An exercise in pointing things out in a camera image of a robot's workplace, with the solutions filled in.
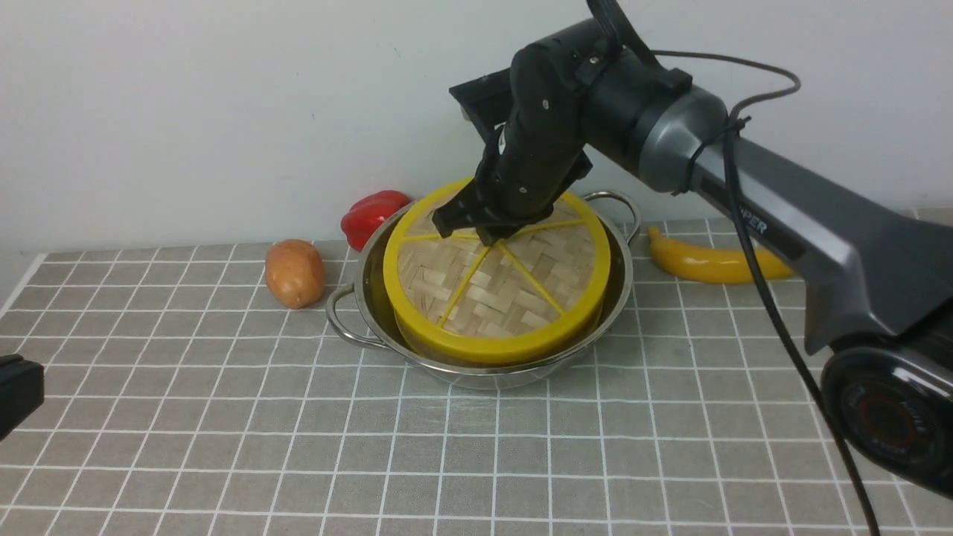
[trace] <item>yellow steamer lid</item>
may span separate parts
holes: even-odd
[[[417,201],[384,253],[384,284],[404,339],[421,356],[485,365],[556,354],[598,322],[610,249],[595,212],[566,193],[553,214],[493,247],[431,216],[468,180]]]

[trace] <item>toy banana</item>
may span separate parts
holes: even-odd
[[[742,250],[697,246],[664,237],[658,227],[650,227],[649,251],[652,261],[673,276],[716,284],[750,283],[751,271]],[[756,248],[755,256],[765,279],[783,279],[794,275],[771,252]]]

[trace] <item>white wall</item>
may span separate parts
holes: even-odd
[[[949,0],[624,0],[650,46],[740,54],[805,87],[745,135],[880,202],[949,202]],[[469,175],[447,88],[585,18],[583,0],[86,0],[0,14],[0,247],[339,237],[358,197]],[[783,83],[670,61],[729,104]],[[652,194],[646,215],[713,212]]]
[[[19,289],[17,285],[30,269],[36,254],[25,251],[0,249],[0,316],[5,312],[4,305],[10,296]]]

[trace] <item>gray checkered tablecloth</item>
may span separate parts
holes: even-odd
[[[737,245],[725,220],[666,231]],[[348,345],[320,304],[283,309],[268,246],[43,260],[0,319],[0,353],[48,367],[47,401],[0,443],[0,534],[866,533],[749,286],[675,281],[641,239],[594,357],[487,393]],[[353,279],[353,251],[317,246]],[[802,283],[772,287],[801,333]],[[951,503],[859,462],[884,534],[953,535]]]

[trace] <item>black object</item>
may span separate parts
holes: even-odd
[[[513,109],[510,70],[504,69],[453,86],[450,95],[460,103],[467,120],[476,127],[483,143],[488,143],[490,136],[506,122]]]
[[[835,345],[821,390],[836,427],[880,467],[953,498],[953,301],[896,340]]]
[[[43,366],[13,354],[0,357],[0,441],[3,441],[45,398]]]

